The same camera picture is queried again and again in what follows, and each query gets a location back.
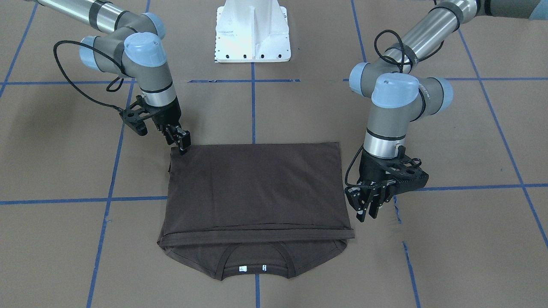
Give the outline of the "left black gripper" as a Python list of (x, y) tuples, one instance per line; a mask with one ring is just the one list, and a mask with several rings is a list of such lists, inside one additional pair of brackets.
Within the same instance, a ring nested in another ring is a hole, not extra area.
[(391, 201), (395, 195), (397, 157), (380, 158), (360, 148), (360, 165), (358, 185), (360, 187), (346, 187), (348, 204), (356, 211), (356, 218), (364, 222), (366, 210), (376, 219), (378, 211), (384, 203)]

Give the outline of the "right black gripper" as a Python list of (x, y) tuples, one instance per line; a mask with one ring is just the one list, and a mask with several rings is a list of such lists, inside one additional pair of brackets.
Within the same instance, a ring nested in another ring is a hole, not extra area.
[(186, 154), (191, 145), (190, 131), (184, 130), (180, 125), (181, 109), (178, 98), (163, 107), (151, 106), (152, 120), (158, 131), (166, 130), (168, 145), (176, 144), (180, 155)]

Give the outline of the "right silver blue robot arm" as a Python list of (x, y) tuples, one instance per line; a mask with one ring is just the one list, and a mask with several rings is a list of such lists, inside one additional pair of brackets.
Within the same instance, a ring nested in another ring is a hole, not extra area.
[(161, 18), (151, 12), (137, 15), (101, 0), (39, 0), (38, 4), (104, 33), (74, 42), (82, 63), (115, 74), (115, 82), (133, 78), (141, 90), (126, 109), (111, 108), (141, 136), (148, 132), (145, 121), (152, 119), (167, 144), (185, 154), (191, 134), (180, 125), (181, 109), (162, 44), (166, 28)]

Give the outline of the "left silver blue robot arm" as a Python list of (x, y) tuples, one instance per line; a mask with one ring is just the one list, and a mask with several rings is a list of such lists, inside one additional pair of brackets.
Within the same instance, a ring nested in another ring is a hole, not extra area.
[(396, 43), (378, 60), (361, 62), (351, 71), (351, 90), (372, 100), (364, 142), (355, 155), (360, 159), (356, 184), (345, 195), (356, 218), (378, 216), (392, 197), (423, 188), (429, 174), (419, 158), (406, 155), (409, 123), (445, 110), (453, 101), (450, 82), (440, 77), (417, 78), (411, 70), (440, 50), (446, 37), (476, 16), (546, 20), (545, 0), (441, 0), (404, 36), (385, 30)]

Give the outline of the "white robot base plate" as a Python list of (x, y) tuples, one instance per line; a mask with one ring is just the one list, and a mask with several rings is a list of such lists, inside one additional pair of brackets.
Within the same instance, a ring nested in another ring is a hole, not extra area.
[(216, 22), (215, 62), (290, 61), (288, 14), (277, 0), (227, 0)]

